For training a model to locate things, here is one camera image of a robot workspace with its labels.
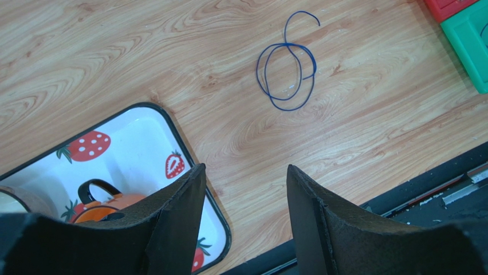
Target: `wood grain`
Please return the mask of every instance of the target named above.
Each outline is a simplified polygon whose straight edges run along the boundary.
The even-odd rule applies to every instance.
[[[231,250],[208,273],[292,237],[289,163],[362,203],[488,140],[487,98],[420,0],[0,5],[0,173],[133,103],[160,104],[207,164],[231,225]],[[321,21],[299,15],[288,33],[318,73],[310,102],[286,113],[258,89],[254,69],[297,10]],[[296,79],[286,50],[273,56],[274,94]]]

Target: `cable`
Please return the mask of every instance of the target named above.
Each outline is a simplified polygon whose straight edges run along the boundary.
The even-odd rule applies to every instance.
[[[315,86],[315,74],[317,72],[317,63],[315,61],[315,58],[313,57],[313,54],[312,52],[305,46],[303,45],[300,45],[300,44],[295,44],[295,43],[290,43],[286,40],[286,29],[288,28],[288,23],[290,22],[291,18],[293,16],[295,16],[296,14],[298,13],[305,13],[305,14],[308,14],[309,16],[315,18],[315,20],[317,20],[317,23],[318,25],[320,26],[320,21],[318,20],[318,18],[307,12],[307,11],[304,11],[304,10],[300,10],[300,11],[297,11],[295,12],[294,14],[292,14],[288,20],[286,21],[286,25],[285,25],[285,42],[284,43],[276,43],[276,44],[272,44],[272,45],[269,45],[265,50],[262,51],[262,53],[259,55],[259,58],[258,58],[258,62],[257,62],[257,65],[256,65],[256,79],[258,80],[258,84],[259,84],[259,87],[261,88],[261,90],[263,91],[263,93],[265,93],[271,103],[279,110],[282,110],[282,111],[285,111],[285,112],[291,112],[291,111],[295,111],[295,110],[298,110],[300,108],[302,108],[306,103],[307,101],[310,99],[310,96],[312,95],[312,91],[313,91],[313,87]],[[279,48],[283,48],[283,47],[287,47],[288,48],[288,51],[293,55],[293,58],[295,58],[295,60],[298,62],[298,68],[299,68],[299,71],[300,71],[300,80],[298,82],[298,85],[297,85],[297,89],[295,90],[295,92],[288,98],[286,99],[280,99],[280,98],[277,98],[277,97],[274,97],[271,95],[270,91],[269,91],[269,85],[267,83],[267,78],[266,78],[266,71],[267,71],[267,65],[269,63],[269,60],[271,58],[271,55],[274,53],[275,50],[279,49]],[[313,72],[310,76],[307,76],[307,77],[304,77],[302,78],[303,76],[303,71],[302,71],[302,64],[300,62],[300,59],[298,59],[298,57],[293,53],[292,49],[290,47],[297,47],[297,48],[300,48],[302,49],[305,53],[308,54],[308,56],[310,57],[310,60],[312,61],[312,65],[313,65]],[[271,49],[271,52],[269,53],[267,59],[266,59],[266,63],[265,63],[265,66],[264,66],[264,85],[263,83],[261,82],[261,80],[259,79],[259,63],[261,62],[261,58],[263,57],[263,55],[269,50]],[[303,80],[307,80],[309,78],[312,78],[312,87],[310,88],[310,92],[308,93],[307,95],[307,98],[305,99],[305,101],[298,107],[295,107],[295,108],[292,108],[292,109],[284,109],[284,108],[281,108],[279,107],[278,105],[276,105],[276,103],[274,102],[275,100],[279,100],[279,101],[288,101],[290,99],[292,99],[297,93],[298,91],[300,90],[300,87],[302,85],[302,81]]]
[[[486,27],[488,27],[488,23],[483,27],[483,29],[481,30],[481,33],[479,34],[479,36],[481,37],[481,39],[483,40],[483,32],[485,31]]]

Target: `plastic bin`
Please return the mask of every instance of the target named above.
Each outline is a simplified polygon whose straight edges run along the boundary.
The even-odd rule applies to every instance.
[[[488,0],[480,0],[441,24],[479,93],[488,93]]]
[[[425,0],[437,22],[442,23],[478,0]]]

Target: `green container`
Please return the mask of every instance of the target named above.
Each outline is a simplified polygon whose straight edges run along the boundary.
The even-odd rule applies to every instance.
[[[488,93],[487,24],[488,0],[480,0],[440,24],[479,93]]]

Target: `strawberry print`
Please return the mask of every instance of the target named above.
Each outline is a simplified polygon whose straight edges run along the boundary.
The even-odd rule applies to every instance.
[[[211,245],[204,245],[202,242],[205,241],[205,238],[201,238],[198,240],[196,244],[195,256],[193,257],[193,265],[191,266],[191,271],[195,272],[203,266],[203,260],[205,260],[205,256],[210,256],[210,253],[205,250],[205,248],[210,248]]]
[[[166,159],[166,178],[172,179],[184,170],[184,161],[182,155],[176,150]]]
[[[90,133],[71,142],[56,151],[56,156],[64,156],[69,163],[87,162],[103,154],[110,146],[110,137],[104,133],[91,131]]]
[[[65,222],[73,223],[76,217],[81,214],[81,212],[85,211],[85,205],[83,203],[78,203],[76,199],[74,203],[69,200],[70,206],[65,206],[66,212],[61,214],[61,218],[64,218]]]

